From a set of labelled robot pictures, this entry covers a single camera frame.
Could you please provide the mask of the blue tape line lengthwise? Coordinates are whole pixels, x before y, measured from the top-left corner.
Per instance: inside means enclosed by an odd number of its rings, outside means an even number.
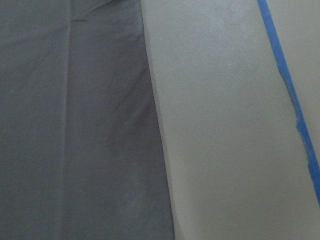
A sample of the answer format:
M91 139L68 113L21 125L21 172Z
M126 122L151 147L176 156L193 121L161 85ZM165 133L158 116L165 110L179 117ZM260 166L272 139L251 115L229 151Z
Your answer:
M320 200L320 166L318 163L317 155L312 143L312 139L309 134L309 130L304 118L304 114L299 102L298 95L289 71L287 61L282 49L282 45L272 18L272 14L266 0L257 1L260 14L264 23L265 31L267 33L273 57L276 61L278 72L280 73L288 95L290 97L295 116L296 116L296 128L299 132L300 138L303 142L303 146L307 156L307 166L310 174L310 178L313 183L313 188L317 201Z

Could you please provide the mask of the dark brown t-shirt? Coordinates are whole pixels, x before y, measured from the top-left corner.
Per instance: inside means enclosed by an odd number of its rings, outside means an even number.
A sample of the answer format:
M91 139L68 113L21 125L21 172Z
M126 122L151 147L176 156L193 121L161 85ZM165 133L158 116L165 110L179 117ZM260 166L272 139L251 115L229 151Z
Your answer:
M1 1L0 237L174 239L139 0Z

